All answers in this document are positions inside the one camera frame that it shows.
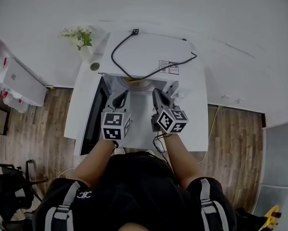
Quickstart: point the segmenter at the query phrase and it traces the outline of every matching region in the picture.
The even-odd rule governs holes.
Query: shoe
[[[155,153],[152,150],[147,150],[146,152],[150,153],[153,156],[156,156]]]
[[[117,154],[126,154],[124,148],[122,148],[122,147],[116,148],[114,150],[114,155],[117,155]]]

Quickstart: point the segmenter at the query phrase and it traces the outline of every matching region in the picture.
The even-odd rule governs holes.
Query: label sticker
[[[172,65],[172,64],[177,64],[177,63],[159,60],[159,69]],[[172,67],[168,67],[166,69],[161,70],[160,73],[179,75],[179,66],[174,65]]]

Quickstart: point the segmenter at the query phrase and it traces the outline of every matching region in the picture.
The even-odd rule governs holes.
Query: black t-shirt
[[[172,170],[151,154],[139,152],[112,156],[99,184],[80,189],[71,205],[74,230],[118,230],[128,222],[148,230],[204,230],[200,193],[202,178],[187,190],[179,187]],[[210,199],[224,208],[229,230],[236,230],[236,218],[221,185],[213,178]],[[44,231],[48,210],[62,205],[74,180],[54,180],[33,218],[35,231]],[[217,213],[210,230],[222,230]]]

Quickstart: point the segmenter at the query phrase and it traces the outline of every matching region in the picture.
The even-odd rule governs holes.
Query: black panel
[[[122,94],[120,94],[118,97],[116,97],[113,100],[112,104],[115,109],[120,109],[124,107],[127,96],[128,96],[128,92],[129,92],[128,90],[124,91]]]
[[[92,102],[90,116],[86,125],[81,155],[90,153],[98,142],[101,132],[101,112],[105,108],[106,101],[110,96],[103,77],[100,79],[94,101]]]

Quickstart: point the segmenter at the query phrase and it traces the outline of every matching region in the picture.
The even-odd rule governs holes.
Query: wire
[[[209,132],[209,136],[208,136],[208,143],[209,143],[209,139],[210,139],[210,135],[211,135],[211,132],[212,132],[213,124],[215,123],[215,119],[216,119],[216,116],[217,116],[218,111],[219,111],[221,108],[223,108],[223,107],[227,107],[227,106],[230,106],[230,105],[233,105],[233,104],[237,104],[237,103],[239,103],[238,100],[236,100],[234,103],[229,103],[229,104],[226,104],[226,105],[219,105],[219,106],[218,106],[218,109],[217,109],[217,111],[216,111],[215,117],[213,118],[212,125],[211,125],[211,128],[210,128],[210,132]],[[207,151],[205,151],[205,154],[204,154],[202,160],[199,161],[198,164],[200,164],[201,162],[204,161],[205,156],[206,156],[206,153],[207,153]]]
[[[156,148],[156,150],[160,153],[160,155],[164,158],[164,160],[166,161],[166,163],[168,164],[168,166],[171,168],[168,160],[167,160],[166,157],[164,156],[165,149],[164,149],[163,143],[162,143],[161,140],[160,140],[161,138],[166,138],[166,137],[169,137],[169,136],[172,135],[172,134],[169,134],[168,136],[165,136],[166,134],[167,134],[167,133],[162,133],[162,134],[159,135],[159,132],[157,132],[157,136],[155,136],[154,139],[153,139],[153,145],[154,145],[154,147]],[[159,142],[161,143],[163,151],[161,151],[160,148],[156,146],[155,141],[159,141]]]
[[[121,71],[123,71],[123,72],[125,73],[125,75],[127,75],[129,78],[131,78],[131,79],[132,79],[131,81],[146,79],[146,78],[148,78],[148,77],[150,77],[150,76],[152,76],[152,75],[154,75],[154,74],[156,74],[156,73],[158,73],[158,72],[160,72],[160,71],[162,71],[162,70],[164,70],[164,69],[166,69],[166,68],[169,68],[169,67],[172,67],[172,66],[176,66],[176,65],[185,64],[185,63],[187,63],[187,62],[189,62],[189,61],[191,61],[191,60],[193,60],[193,59],[195,59],[195,58],[197,57],[196,54],[191,53],[191,54],[194,55],[194,57],[191,57],[191,58],[189,58],[188,60],[186,60],[186,61],[184,61],[184,62],[170,64],[170,65],[168,65],[168,66],[165,66],[165,67],[163,67],[163,68],[161,68],[161,69],[158,69],[158,70],[156,70],[155,72],[153,72],[153,73],[151,73],[151,74],[149,74],[149,75],[147,75],[147,76],[141,77],[141,78],[132,77],[130,74],[128,74],[128,73],[114,60],[114,53],[115,53],[115,51],[116,51],[125,41],[127,41],[129,38],[131,38],[131,37],[134,36],[134,35],[138,35],[139,30],[137,30],[137,32],[135,32],[135,30],[136,30],[136,29],[134,29],[134,30],[132,31],[132,33],[131,33],[128,37],[126,37],[121,43],[119,43],[119,44],[115,47],[115,49],[112,51],[112,54],[111,54],[111,59],[112,59],[112,61],[114,62],[114,64],[115,64],[117,67],[119,67],[119,68],[121,69]]]
[[[72,167],[72,168],[66,169],[64,172],[62,172],[62,173],[59,174],[58,178],[60,178],[60,176],[61,176],[62,174],[64,174],[65,172],[67,172],[68,170],[72,170],[72,169],[75,169],[75,167]]]
[[[210,135],[211,135],[211,132],[212,132],[213,124],[215,123],[215,120],[216,120],[217,113],[218,113],[218,111],[219,111],[221,108],[222,108],[222,106],[218,106],[218,109],[217,109],[217,111],[216,111],[215,117],[213,118],[212,125],[211,125],[210,132],[209,132],[209,136],[208,136],[208,143],[209,143]],[[205,151],[205,154],[204,154],[202,160],[199,161],[198,164],[200,164],[201,162],[204,161],[205,156],[206,156],[206,153],[207,153],[207,151]]]
[[[106,108],[111,108],[113,112],[115,112],[115,109],[113,109],[110,105],[108,105]]]

